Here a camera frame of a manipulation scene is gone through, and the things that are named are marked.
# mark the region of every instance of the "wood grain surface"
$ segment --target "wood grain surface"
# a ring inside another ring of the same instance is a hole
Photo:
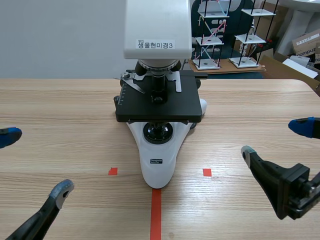
[[[149,240],[151,189],[129,128],[118,123],[113,79],[1,79],[0,128],[21,139],[0,149],[0,239],[34,214],[64,179],[74,191],[46,240]],[[320,171],[320,140],[291,132],[319,116],[320,99],[298,80],[203,80],[203,121],[189,133],[162,190],[163,240],[319,240],[320,204],[279,220],[242,159],[252,146],[284,167]],[[108,176],[110,168],[117,176]],[[203,176],[212,169],[212,177]]]

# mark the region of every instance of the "gray wall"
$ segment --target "gray wall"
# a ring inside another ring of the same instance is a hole
[[[318,30],[319,28],[320,28],[320,12],[316,12],[312,16],[306,32],[311,33],[315,30]]]
[[[136,64],[123,58],[124,8],[125,0],[0,0],[0,78],[119,77]]]

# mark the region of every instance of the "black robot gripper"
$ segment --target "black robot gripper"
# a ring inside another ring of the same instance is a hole
[[[241,153],[279,219],[301,218],[320,201],[320,172],[309,180],[310,168],[300,163],[284,168],[263,160],[249,146]]]

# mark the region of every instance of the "microscope base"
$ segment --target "microscope base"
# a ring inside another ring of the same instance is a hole
[[[202,115],[207,109],[207,102],[200,99]],[[143,129],[147,122],[127,123],[139,149],[140,165],[145,182],[154,189],[165,187],[171,180],[179,149],[193,123],[170,122],[173,135],[164,144],[152,144],[145,139]]]

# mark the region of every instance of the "red tape strip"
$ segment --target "red tape strip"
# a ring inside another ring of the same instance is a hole
[[[161,240],[161,189],[152,189],[150,240]]]
[[[212,172],[210,168],[204,168],[203,169],[203,176],[204,177],[212,177]]]
[[[118,168],[117,167],[112,167],[110,170],[109,170],[109,173],[108,175],[118,175]]]

